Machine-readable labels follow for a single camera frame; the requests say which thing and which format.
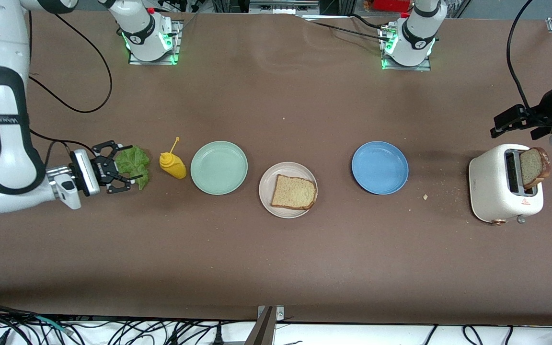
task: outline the white plate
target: white plate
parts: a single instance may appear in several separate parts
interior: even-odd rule
[[[284,209],[282,207],[272,207],[272,197],[274,196],[274,191],[276,190],[276,178],[278,175],[285,175],[289,177],[301,177],[302,179],[307,179],[313,181],[316,186],[316,195],[318,196],[318,185],[316,184],[316,179],[308,168],[302,164],[293,163],[290,161],[285,161],[283,163],[278,163],[263,174],[261,181],[259,182],[259,198],[261,203],[271,214],[280,218],[297,218],[303,216],[309,210],[293,210],[293,209]]]

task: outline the bread crust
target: bread crust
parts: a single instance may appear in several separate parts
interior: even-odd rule
[[[278,188],[278,177],[279,176],[288,177],[289,179],[300,179],[300,180],[308,181],[309,183],[311,183],[315,187],[314,199],[312,200],[312,202],[308,206],[305,206],[305,207],[291,207],[291,206],[286,206],[286,205],[274,205],[274,203],[270,203],[270,205],[272,207],[279,207],[279,208],[283,208],[283,209],[292,209],[292,210],[309,210],[309,209],[312,208],[312,206],[314,206],[315,201],[316,201],[316,185],[315,185],[315,183],[313,183],[313,181],[310,181],[308,179],[303,179],[302,177],[291,177],[291,176],[287,176],[287,175],[283,175],[283,174],[278,174],[278,175],[276,175],[276,188]]]
[[[548,159],[548,154],[546,153],[546,150],[541,147],[532,147],[529,150],[538,151],[538,154],[540,155],[542,161],[542,171],[540,175],[538,175],[538,177],[536,177],[532,182],[523,186],[523,188],[525,189],[534,188],[551,175],[551,161]]]

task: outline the gray floor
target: gray floor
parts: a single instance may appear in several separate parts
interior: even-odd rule
[[[472,0],[462,18],[513,19],[525,2],[526,0]],[[97,0],[79,0],[77,9],[103,10],[104,7]],[[535,0],[522,18],[546,19],[550,16],[552,0]]]

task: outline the yellow mustard bottle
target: yellow mustard bottle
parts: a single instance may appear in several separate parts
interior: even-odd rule
[[[176,146],[177,142],[180,141],[179,137],[176,137],[172,149],[169,152],[163,152],[159,157],[159,165],[165,171],[167,171],[173,177],[177,179],[184,179],[186,177],[186,167],[182,160],[177,155],[173,155],[173,148]]]

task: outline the plate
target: plate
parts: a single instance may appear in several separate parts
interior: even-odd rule
[[[191,161],[191,179],[203,192],[231,193],[246,178],[248,161],[244,151],[228,141],[205,144]]]
[[[302,164],[286,161],[278,163],[265,171],[263,177],[261,177],[261,181],[259,182],[259,198],[261,199],[263,207],[265,207],[265,209],[267,209],[271,214],[276,217],[288,219],[303,216],[309,210],[293,210],[284,209],[282,207],[272,207],[272,197],[274,196],[274,191],[276,190],[276,178],[278,175],[301,177],[302,179],[313,181],[316,186],[316,195],[318,196],[318,185],[316,184],[314,175]]]
[[[353,176],[373,194],[393,194],[408,180],[408,162],[392,144],[372,141],[363,144],[353,156]]]

